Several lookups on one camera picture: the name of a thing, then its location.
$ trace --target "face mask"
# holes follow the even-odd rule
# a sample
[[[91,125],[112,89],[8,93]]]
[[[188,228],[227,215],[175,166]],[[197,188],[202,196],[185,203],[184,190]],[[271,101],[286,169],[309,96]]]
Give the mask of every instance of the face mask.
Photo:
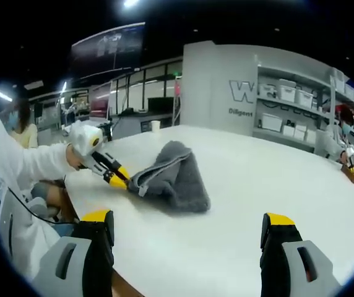
[[[13,130],[17,128],[18,112],[13,111],[9,114],[8,122],[6,124],[7,130]]]
[[[345,122],[342,123],[342,132],[343,132],[343,134],[349,135],[351,129],[352,129],[352,127],[350,127],[347,123],[345,123]]]

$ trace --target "white table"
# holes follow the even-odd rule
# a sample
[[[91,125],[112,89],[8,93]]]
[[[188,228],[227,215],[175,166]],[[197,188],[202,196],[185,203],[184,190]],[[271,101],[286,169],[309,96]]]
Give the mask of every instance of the white table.
[[[334,264],[344,284],[354,272],[354,184],[340,166],[262,139],[176,126],[110,142],[133,175],[150,166],[169,140],[195,153],[212,208],[170,215],[90,171],[66,186],[78,216],[114,211],[114,268],[148,297],[259,296],[262,217],[290,217]]]

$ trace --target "white sleeve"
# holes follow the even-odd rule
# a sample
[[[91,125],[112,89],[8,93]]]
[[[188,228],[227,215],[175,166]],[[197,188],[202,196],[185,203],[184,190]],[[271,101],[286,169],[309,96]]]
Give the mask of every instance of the white sleeve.
[[[0,120],[0,143],[7,148],[8,162],[21,189],[29,188],[31,181],[61,179],[75,171],[66,158],[66,144],[23,148],[6,132]]]
[[[30,148],[35,148],[38,147],[38,130],[37,126],[34,124],[31,124],[30,127],[30,138],[28,140],[28,147]]]
[[[343,148],[335,140],[333,125],[327,126],[326,133],[324,134],[324,149],[334,159],[339,159],[340,154],[343,152]]]

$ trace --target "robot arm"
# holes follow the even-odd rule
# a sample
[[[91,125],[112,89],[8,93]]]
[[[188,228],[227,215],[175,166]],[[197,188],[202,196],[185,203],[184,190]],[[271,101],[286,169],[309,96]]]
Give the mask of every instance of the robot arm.
[[[100,128],[77,121],[72,125],[69,137],[74,151],[84,161],[82,168],[100,175],[110,186],[127,189],[130,177],[121,164],[104,150]]]

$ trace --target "shelf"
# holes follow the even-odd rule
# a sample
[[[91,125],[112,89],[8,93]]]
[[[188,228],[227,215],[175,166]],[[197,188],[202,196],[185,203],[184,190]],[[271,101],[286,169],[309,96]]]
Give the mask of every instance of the shelf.
[[[315,115],[320,116],[322,118],[329,119],[329,113],[323,113],[321,111],[314,110],[312,108],[308,108],[308,107],[299,105],[299,104],[297,104],[295,102],[289,102],[289,101],[281,100],[281,99],[278,99],[278,98],[269,98],[269,97],[262,97],[262,96],[258,96],[257,98],[262,100],[262,101],[268,101],[268,102],[272,102],[272,103],[277,103],[279,105],[290,106],[292,108],[296,108],[298,110],[306,111],[308,113],[315,114]]]
[[[346,104],[347,106],[349,106],[351,109],[354,110],[354,100],[350,99],[345,94],[335,91],[335,99],[337,101],[342,102],[343,104]]]
[[[258,75],[275,77],[277,79],[292,80],[298,84],[303,84],[305,86],[317,88],[317,89],[331,88],[330,84],[322,80],[316,79],[306,74],[290,71],[288,69],[277,68],[277,67],[258,66]]]
[[[260,133],[260,134],[264,134],[264,135],[268,135],[268,136],[273,136],[273,137],[277,137],[277,138],[280,138],[280,139],[285,139],[285,140],[289,140],[289,141],[292,141],[292,142],[296,142],[297,144],[304,145],[304,146],[309,147],[311,149],[314,148],[314,144],[310,144],[307,141],[302,141],[302,140],[299,140],[299,139],[294,138],[294,137],[286,136],[286,135],[283,135],[280,132],[276,132],[276,131],[272,131],[272,130],[267,130],[267,129],[261,129],[261,128],[258,128],[258,127],[254,127],[253,133]]]

